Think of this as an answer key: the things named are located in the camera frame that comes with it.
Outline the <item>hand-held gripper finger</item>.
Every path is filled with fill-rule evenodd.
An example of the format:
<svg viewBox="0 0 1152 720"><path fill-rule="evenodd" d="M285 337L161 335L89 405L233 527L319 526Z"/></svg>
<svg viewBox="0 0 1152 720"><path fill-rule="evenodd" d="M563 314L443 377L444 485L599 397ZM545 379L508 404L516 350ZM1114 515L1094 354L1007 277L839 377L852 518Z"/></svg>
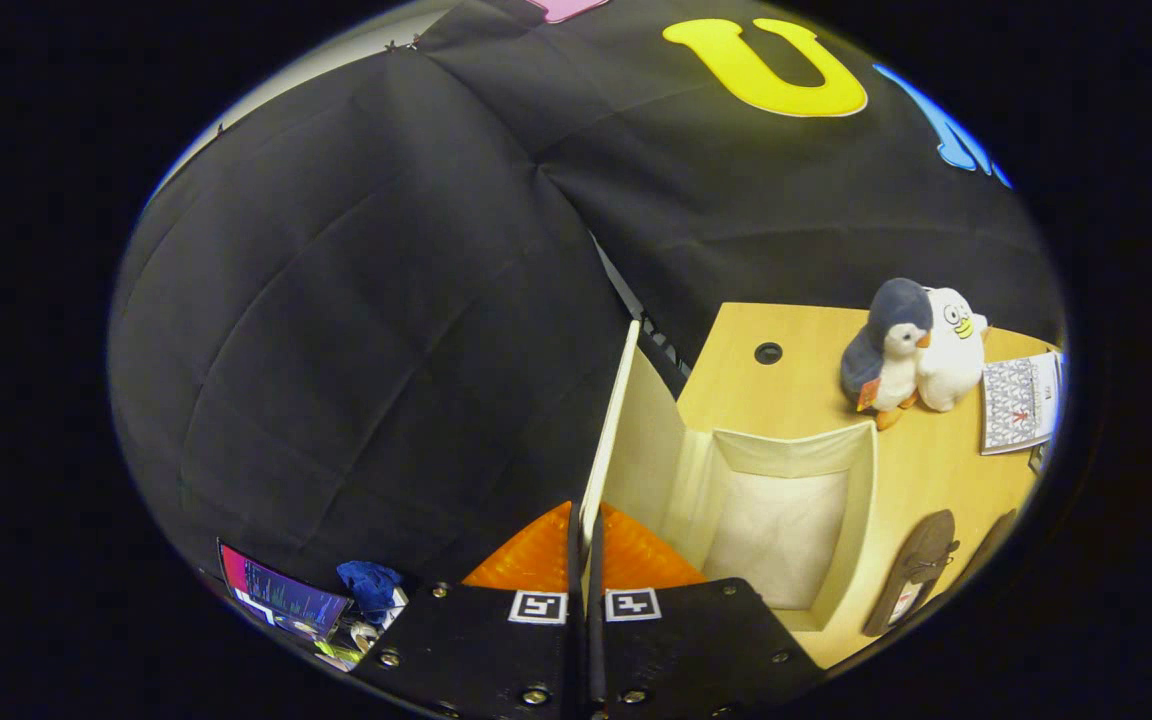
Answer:
<svg viewBox="0 0 1152 720"><path fill-rule="evenodd" d="M703 579L602 503L590 546L588 696L611 719L765 719L826 679L746 579Z"/></svg>
<svg viewBox="0 0 1152 720"><path fill-rule="evenodd" d="M417 588L349 679L429 719L571 719L584 697L576 515L559 503L462 582Z"/></svg>

